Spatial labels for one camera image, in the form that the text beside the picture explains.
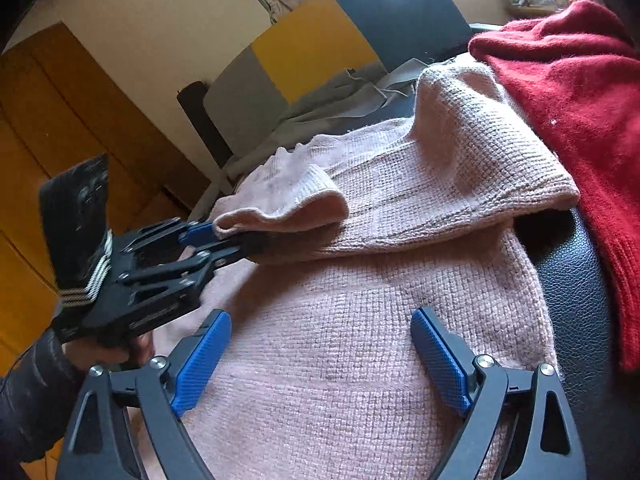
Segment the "left forearm dark sleeve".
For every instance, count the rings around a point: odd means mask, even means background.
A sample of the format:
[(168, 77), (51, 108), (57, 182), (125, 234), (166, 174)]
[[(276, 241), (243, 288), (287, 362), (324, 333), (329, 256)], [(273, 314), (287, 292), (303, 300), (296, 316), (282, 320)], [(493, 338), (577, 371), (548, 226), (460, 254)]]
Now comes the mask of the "left forearm dark sleeve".
[(41, 460), (64, 437), (85, 377), (47, 330), (1, 379), (3, 479), (24, 479), (21, 464)]

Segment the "person's left hand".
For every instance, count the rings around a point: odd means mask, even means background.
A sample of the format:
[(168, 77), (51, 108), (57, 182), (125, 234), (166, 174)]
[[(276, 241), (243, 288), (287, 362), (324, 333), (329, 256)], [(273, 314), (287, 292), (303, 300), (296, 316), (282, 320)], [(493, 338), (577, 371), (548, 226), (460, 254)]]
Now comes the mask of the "person's left hand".
[(123, 347), (106, 348), (94, 338), (86, 337), (62, 344), (62, 351), (74, 367), (88, 372), (96, 364), (129, 363), (134, 367), (142, 366), (154, 356), (155, 349), (153, 334), (146, 333)]

